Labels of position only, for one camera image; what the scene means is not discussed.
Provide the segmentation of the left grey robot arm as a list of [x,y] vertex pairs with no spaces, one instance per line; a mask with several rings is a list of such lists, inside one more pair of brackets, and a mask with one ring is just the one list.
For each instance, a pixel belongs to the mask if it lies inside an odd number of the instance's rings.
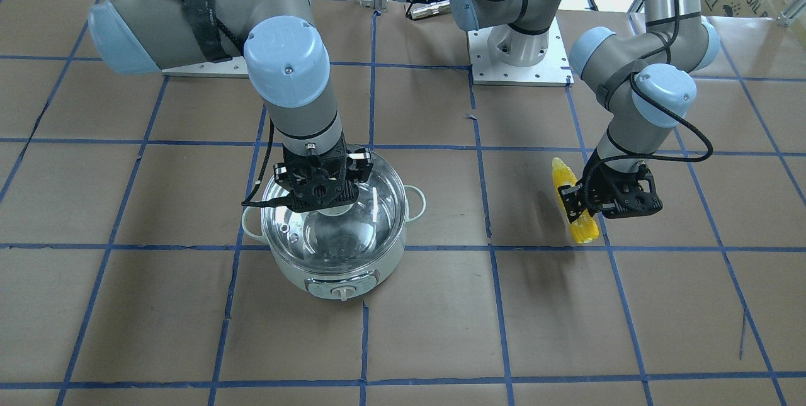
[[[465,32],[493,28],[489,41],[507,64],[532,64],[561,0],[449,0]],[[610,28],[590,28],[574,42],[572,70],[611,115],[581,176],[562,162],[553,165],[555,187],[570,226],[606,218],[658,213],[662,201],[647,161],[696,99],[691,73],[717,55],[720,37],[701,17],[700,0],[643,0],[645,32],[621,37]]]

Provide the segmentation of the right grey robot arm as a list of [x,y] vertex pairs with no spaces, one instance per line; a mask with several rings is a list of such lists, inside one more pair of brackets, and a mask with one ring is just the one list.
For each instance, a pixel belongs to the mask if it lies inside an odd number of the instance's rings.
[[311,0],[109,0],[90,9],[88,28],[101,58],[121,74],[245,60],[284,137],[274,180],[287,191],[245,206],[308,213],[357,202],[373,163],[366,150],[346,145]]

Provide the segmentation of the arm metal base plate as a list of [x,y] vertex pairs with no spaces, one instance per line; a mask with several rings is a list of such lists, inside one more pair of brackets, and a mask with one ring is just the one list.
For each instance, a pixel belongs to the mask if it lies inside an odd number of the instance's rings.
[[200,62],[199,64],[179,65],[163,69],[165,76],[179,78],[248,78],[247,64],[243,56],[230,59],[229,61]]
[[474,84],[564,87],[574,82],[556,20],[535,36],[509,25],[470,31],[467,46]]

